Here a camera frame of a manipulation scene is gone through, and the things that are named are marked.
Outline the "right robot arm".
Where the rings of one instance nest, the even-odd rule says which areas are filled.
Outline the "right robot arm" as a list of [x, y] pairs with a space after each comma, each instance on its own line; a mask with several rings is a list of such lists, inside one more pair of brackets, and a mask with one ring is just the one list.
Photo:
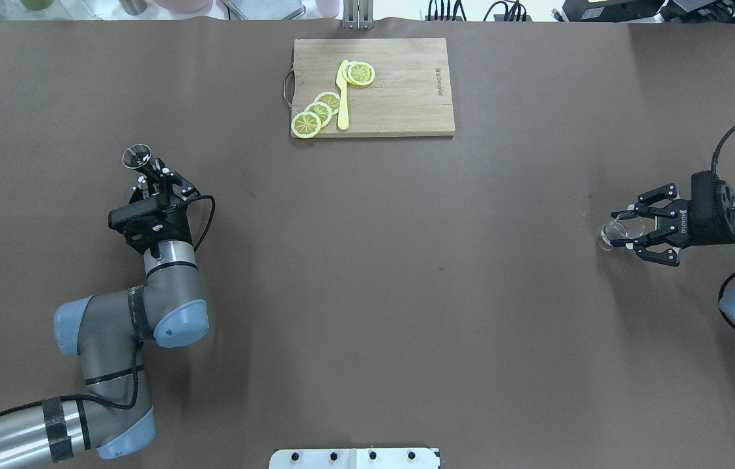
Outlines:
[[[610, 217], [600, 240], [654, 264], [677, 267], [684, 249], [735, 244], [735, 193], [719, 179], [695, 182], [690, 199], [663, 185]], [[720, 317], [735, 330], [735, 271], [719, 286], [717, 302]]]

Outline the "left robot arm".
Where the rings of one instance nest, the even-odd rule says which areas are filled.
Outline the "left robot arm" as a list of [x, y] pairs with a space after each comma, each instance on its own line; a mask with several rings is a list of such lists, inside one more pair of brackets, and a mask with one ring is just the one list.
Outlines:
[[81, 359], [84, 393], [0, 412], [0, 468], [39, 467], [96, 450], [110, 460], [156, 434], [141, 349], [186, 347], [209, 331], [188, 206], [197, 188], [167, 168], [142, 169], [109, 228], [143, 258], [146, 282], [61, 305], [53, 320], [61, 353]]

